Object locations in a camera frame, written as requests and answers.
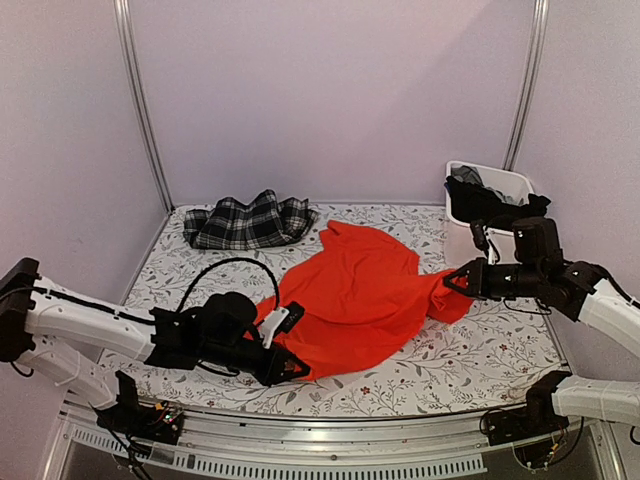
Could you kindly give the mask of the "red orange garment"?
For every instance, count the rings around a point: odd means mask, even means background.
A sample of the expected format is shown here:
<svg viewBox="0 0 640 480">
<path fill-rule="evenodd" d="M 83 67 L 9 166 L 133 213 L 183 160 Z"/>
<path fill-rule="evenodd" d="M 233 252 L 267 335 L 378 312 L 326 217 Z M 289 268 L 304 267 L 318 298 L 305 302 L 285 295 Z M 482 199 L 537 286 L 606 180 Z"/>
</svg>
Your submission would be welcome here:
<svg viewBox="0 0 640 480">
<path fill-rule="evenodd" d="M 309 381 L 373 368 L 427 319 L 453 324 L 471 308 L 444 272 L 421 274 L 419 255 L 381 230 L 331 220 L 319 238 L 322 251 L 279 284 L 279 301 L 305 314 L 275 340 L 309 366 Z"/>
</svg>

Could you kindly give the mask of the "black white plaid skirt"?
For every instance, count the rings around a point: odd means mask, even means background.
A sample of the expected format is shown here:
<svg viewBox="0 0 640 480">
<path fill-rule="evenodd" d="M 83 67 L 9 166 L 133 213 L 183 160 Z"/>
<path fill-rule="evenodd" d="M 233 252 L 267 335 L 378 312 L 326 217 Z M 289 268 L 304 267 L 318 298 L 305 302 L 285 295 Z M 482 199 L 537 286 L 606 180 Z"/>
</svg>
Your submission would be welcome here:
<svg viewBox="0 0 640 480">
<path fill-rule="evenodd" d="M 183 238 L 195 249 L 254 250 L 299 242 L 314 226 L 319 213 L 307 199 L 280 200 L 267 189 L 250 203 L 233 197 L 210 209 L 185 213 Z"/>
</svg>

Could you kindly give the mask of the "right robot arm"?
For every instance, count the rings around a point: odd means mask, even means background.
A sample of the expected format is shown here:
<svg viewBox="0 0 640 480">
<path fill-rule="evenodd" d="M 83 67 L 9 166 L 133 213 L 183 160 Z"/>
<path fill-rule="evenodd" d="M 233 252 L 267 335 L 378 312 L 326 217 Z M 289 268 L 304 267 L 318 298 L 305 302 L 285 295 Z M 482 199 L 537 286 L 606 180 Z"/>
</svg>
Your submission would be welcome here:
<svg viewBox="0 0 640 480">
<path fill-rule="evenodd" d="M 445 286 L 476 299 L 532 298 L 629 352 L 639 352 L 639 302 L 604 267 L 565 259 L 550 218 L 517 220 L 512 231 L 514 263 L 492 264 L 479 257 L 446 275 Z M 548 426 L 564 427 L 569 416 L 636 426 L 639 386 L 553 371 L 527 390 L 526 405 L 515 424 L 524 435 L 537 436 Z"/>
</svg>

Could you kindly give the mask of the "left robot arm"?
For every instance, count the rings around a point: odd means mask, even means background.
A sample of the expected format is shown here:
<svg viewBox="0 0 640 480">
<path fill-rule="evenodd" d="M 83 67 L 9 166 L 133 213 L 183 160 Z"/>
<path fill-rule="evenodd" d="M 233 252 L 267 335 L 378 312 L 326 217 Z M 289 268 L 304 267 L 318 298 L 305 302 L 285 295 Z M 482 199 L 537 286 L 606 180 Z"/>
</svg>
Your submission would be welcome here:
<svg viewBox="0 0 640 480">
<path fill-rule="evenodd" d="M 191 371 L 201 363 L 252 375 L 273 386 L 305 377 L 310 367 L 276 344 L 303 317 L 292 302 L 277 304 L 263 321 L 238 292 L 213 294 L 201 306 L 130 309 L 63 288 L 23 258 L 1 278 L 1 360 L 37 371 L 81 396 L 128 434 L 148 426 L 135 381 L 107 373 L 71 341 L 114 351 L 145 365 Z"/>
</svg>

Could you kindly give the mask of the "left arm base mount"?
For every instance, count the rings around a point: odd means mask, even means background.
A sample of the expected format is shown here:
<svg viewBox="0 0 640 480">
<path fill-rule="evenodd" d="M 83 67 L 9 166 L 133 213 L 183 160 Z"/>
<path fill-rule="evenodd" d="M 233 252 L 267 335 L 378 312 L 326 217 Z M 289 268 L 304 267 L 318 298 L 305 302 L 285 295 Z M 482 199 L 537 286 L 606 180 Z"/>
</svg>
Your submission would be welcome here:
<svg viewBox="0 0 640 480">
<path fill-rule="evenodd" d="M 168 401 L 142 404 L 134 379 L 121 371 L 117 371 L 115 377 L 118 380 L 116 403 L 96 410 L 98 425 L 129 438 L 176 445 L 184 424 L 183 409 Z"/>
</svg>

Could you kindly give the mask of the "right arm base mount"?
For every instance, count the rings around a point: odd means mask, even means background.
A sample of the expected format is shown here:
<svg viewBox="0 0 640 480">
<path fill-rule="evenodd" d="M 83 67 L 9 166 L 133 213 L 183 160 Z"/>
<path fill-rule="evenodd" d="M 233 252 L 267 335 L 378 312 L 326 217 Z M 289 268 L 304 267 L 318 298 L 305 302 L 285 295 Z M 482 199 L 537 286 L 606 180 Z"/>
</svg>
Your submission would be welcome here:
<svg viewBox="0 0 640 480">
<path fill-rule="evenodd" d="M 502 445 L 566 429 L 569 420 L 555 412 L 552 394 L 570 376 L 566 371 L 552 371 L 526 391 L 523 407 L 487 410 L 479 421 L 479 430 L 488 438 L 489 445 Z"/>
</svg>

